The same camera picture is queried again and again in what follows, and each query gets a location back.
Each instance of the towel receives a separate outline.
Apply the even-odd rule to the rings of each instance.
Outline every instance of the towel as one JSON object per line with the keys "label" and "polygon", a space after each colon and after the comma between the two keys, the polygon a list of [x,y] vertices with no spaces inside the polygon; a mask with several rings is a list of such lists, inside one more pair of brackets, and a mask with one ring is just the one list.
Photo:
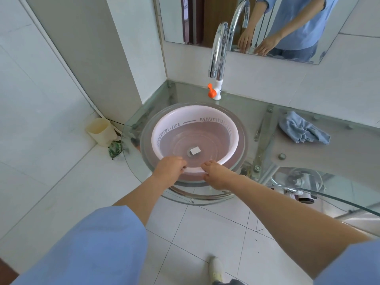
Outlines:
{"label": "towel", "polygon": [[295,143],[303,143],[305,141],[320,141],[326,145],[330,143],[331,136],[329,134],[318,129],[294,111],[285,114],[278,124]]}

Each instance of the jeans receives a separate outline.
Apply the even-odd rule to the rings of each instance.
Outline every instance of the jeans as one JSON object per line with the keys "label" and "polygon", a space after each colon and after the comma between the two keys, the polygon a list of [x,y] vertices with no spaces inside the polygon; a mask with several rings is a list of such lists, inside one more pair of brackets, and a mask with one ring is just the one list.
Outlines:
{"label": "jeans", "polygon": [[244,285],[244,283],[236,279],[231,279],[229,283],[221,283],[219,281],[215,281],[212,283],[212,285]]}
{"label": "jeans", "polygon": [[301,50],[282,50],[278,48],[273,48],[267,54],[267,56],[282,56],[284,59],[293,60],[297,62],[310,62],[311,57],[316,53],[316,47],[318,42],[313,46]]}

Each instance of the person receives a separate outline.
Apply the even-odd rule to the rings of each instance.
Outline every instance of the person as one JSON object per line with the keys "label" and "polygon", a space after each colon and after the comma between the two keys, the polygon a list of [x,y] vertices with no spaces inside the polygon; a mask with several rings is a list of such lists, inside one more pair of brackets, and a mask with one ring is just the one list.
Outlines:
{"label": "person", "polygon": [[[138,284],[147,251],[144,226],[185,166],[181,157],[163,158],[152,176],[113,206],[81,220],[13,284]],[[207,183],[230,190],[252,210],[314,284],[380,284],[378,241],[215,161],[205,162],[202,169]],[[212,284],[223,284],[218,258],[210,260],[209,270]],[[241,282],[233,279],[229,284]]]}
{"label": "person", "polygon": [[[251,18],[237,43],[241,52],[251,47],[255,27],[263,14],[273,9],[277,0],[256,0]],[[309,62],[316,53],[327,20],[338,0],[282,0],[272,28],[254,54],[282,56]]]}

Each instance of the faucet spout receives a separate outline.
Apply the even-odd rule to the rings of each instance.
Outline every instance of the faucet spout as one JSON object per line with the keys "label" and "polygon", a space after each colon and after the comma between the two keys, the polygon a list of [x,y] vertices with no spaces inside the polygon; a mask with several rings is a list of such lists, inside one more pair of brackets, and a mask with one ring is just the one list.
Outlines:
{"label": "faucet spout", "polygon": [[249,21],[249,11],[250,11],[249,0],[241,1],[235,10],[234,16],[232,17],[232,21],[231,21],[230,32],[228,33],[227,51],[231,51],[232,41],[235,35],[236,24],[238,23],[240,14],[242,13],[243,9],[244,9],[244,20],[243,20],[242,26],[243,28],[246,28],[248,26],[248,21]]}
{"label": "faucet spout", "polygon": [[219,25],[215,34],[209,66],[209,77],[216,77],[217,81],[223,80],[224,65],[226,61],[227,38],[228,23],[223,22]]}

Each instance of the mirror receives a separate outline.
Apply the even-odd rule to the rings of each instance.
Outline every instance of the mirror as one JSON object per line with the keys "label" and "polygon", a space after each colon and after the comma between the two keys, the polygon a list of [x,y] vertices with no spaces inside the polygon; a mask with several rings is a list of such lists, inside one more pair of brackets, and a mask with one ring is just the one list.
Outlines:
{"label": "mirror", "polygon": [[311,64],[320,63],[357,2],[159,0],[167,42],[212,48],[218,25],[226,21],[233,30],[235,15],[231,51]]}

